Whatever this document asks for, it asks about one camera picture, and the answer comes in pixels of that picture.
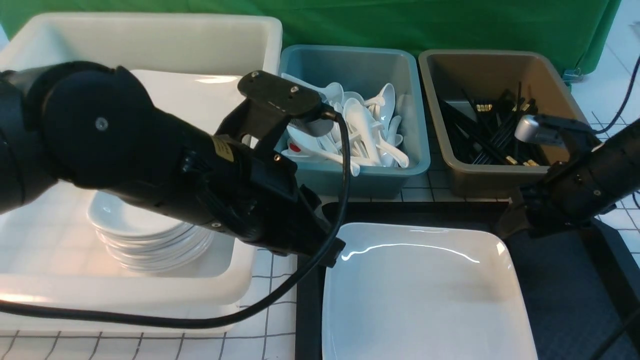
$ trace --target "stack of plates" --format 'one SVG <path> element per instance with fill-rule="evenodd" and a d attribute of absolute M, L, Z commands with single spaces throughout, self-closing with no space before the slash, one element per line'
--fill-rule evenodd
<path fill-rule="evenodd" d="M 158 273 L 176 269 L 202 255 L 214 233 L 126 204 L 97 192 L 88 217 L 107 251 L 126 269 Z"/>

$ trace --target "white spoon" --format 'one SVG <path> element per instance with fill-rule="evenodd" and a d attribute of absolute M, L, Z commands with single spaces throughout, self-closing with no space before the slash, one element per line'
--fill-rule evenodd
<path fill-rule="evenodd" d="M 340 154 L 338 149 L 335 147 L 335 143 L 333 142 L 331 135 L 318 136 L 318 142 L 320 143 L 320 146 L 324 150 L 331 152 L 333 154 L 338 154 L 338 155 Z"/>
<path fill-rule="evenodd" d="M 394 86 L 387 83 L 377 96 L 366 100 L 364 106 L 370 108 L 373 118 L 385 126 L 384 130 L 385 134 L 387 134 L 389 123 L 396 110 L 396 90 Z"/>
<path fill-rule="evenodd" d="M 400 126 L 400 121 L 402 121 L 402 117 L 400 115 L 394 116 L 389 122 L 389 127 L 387 129 L 387 142 L 394 143 L 396 134 L 398 133 L 398 127 Z"/>
<path fill-rule="evenodd" d="M 396 134 L 396 137 L 394 138 L 393 142 L 389 142 L 389 141 L 387 142 L 393 144 L 393 146 L 395 147 L 399 147 L 403 140 L 404 140 L 404 137 L 402 135 Z"/>
<path fill-rule="evenodd" d="M 342 156 L 337 154 L 332 154 L 328 151 L 323 150 L 320 147 L 320 144 L 318 143 L 317 138 L 314 138 L 313 136 L 308 135 L 292 126 L 287 126 L 287 132 L 289 133 L 291 140 L 303 152 L 306 152 L 307 154 L 317 155 L 325 159 L 342 164 Z M 360 174 L 360 165 L 373 166 L 374 164 L 372 164 L 371 161 L 368 161 L 368 159 L 356 158 L 352 156 L 351 157 L 351 175 L 358 176 Z"/>
<path fill-rule="evenodd" d="M 384 137 L 382 134 L 383 127 L 384 125 L 381 122 L 376 122 L 371 127 L 371 131 L 373 132 L 373 137 L 376 141 L 376 147 L 382 151 L 382 154 L 380 154 L 383 160 L 382 165 L 386 167 L 392 167 L 394 165 L 394 160 L 395 160 L 397 161 L 398 165 L 400 165 L 401 168 L 408 168 L 409 157 L 405 153 L 403 153 L 399 149 L 396 149 L 396 147 L 394 147 L 393 145 L 391 145 L 390 143 L 384 140 Z"/>
<path fill-rule="evenodd" d="M 355 131 L 360 132 L 362 137 L 362 143 L 364 144 L 364 150 L 367 152 L 369 159 L 373 160 L 375 164 L 382 165 L 380 156 L 376 150 L 376 143 L 373 140 L 373 136 L 370 130 L 370 122 L 367 117 L 371 114 L 367 109 L 362 106 L 356 99 L 351 98 L 344 103 L 344 119 Z"/>
<path fill-rule="evenodd" d="M 356 99 L 360 104 L 364 105 L 364 98 L 362 97 L 362 95 L 358 94 L 355 91 L 344 92 L 344 95 L 342 97 L 342 105 L 344 106 L 344 103 L 351 98 Z"/>
<path fill-rule="evenodd" d="M 335 102 L 342 104 L 342 98 L 344 97 L 344 89 L 342 89 L 342 85 L 340 85 L 339 83 L 330 83 L 324 88 L 319 88 L 318 86 L 311 85 L 310 83 L 307 83 L 289 74 L 282 73 L 281 77 L 283 79 L 292 81 L 296 84 L 302 85 L 305 88 L 309 88 L 311 90 L 315 90 L 319 92 L 321 97 L 323 97 L 323 100 L 325 100 L 330 104 L 333 104 Z"/>

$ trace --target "square white plate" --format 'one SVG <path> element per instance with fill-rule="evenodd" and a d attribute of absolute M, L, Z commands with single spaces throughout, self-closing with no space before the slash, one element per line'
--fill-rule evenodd
<path fill-rule="evenodd" d="M 511 257 L 481 231 L 352 223 L 327 269 L 325 360 L 537 359 Z"/>

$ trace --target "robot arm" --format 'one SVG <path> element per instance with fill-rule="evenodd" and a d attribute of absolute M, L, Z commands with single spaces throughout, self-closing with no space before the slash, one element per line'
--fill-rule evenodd
<path fill-rule="evenodd" d="M 522 230 L 535 237 L 588 226 L 594 216 L 615 209 L 617 201 L 640 188 L 638 120 L 602 143 L 577 120 L 529 115 L 515 136 L 523 142 L 564 144 L 570 159 L 553 164 L 537 183 L 514 190 L 496 227 L 503 239 Z"/>
<path fill-rule="evenodd" d="M 62 180 L 277 254 L 311 256 L 328 224 L 309 211 L 319 200 L 298 188 L 295 163 L 273 149 L 290 122 L 323 135 L 335 113 L 294 86 L 262 71 L 245 76 L 246 99 L 210 135 L 157 109 L 123 67 L 77 61 L 4 72 L 0 213 Z M 246 135 L 259 140 L 254 149 Z M 321 264 L 333 266 L 343 248 L 336 240 Z"/>

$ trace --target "green backdrop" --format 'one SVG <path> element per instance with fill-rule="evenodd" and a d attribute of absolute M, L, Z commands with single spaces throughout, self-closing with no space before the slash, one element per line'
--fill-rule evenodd
<path fill-rule="evenodd" d="M 0 0 L 9 37 L 44 12 L 205 12 L 269 15 L 284 46 L 528 50 L 559 71 L 595 69 L 620 0 Z"/>

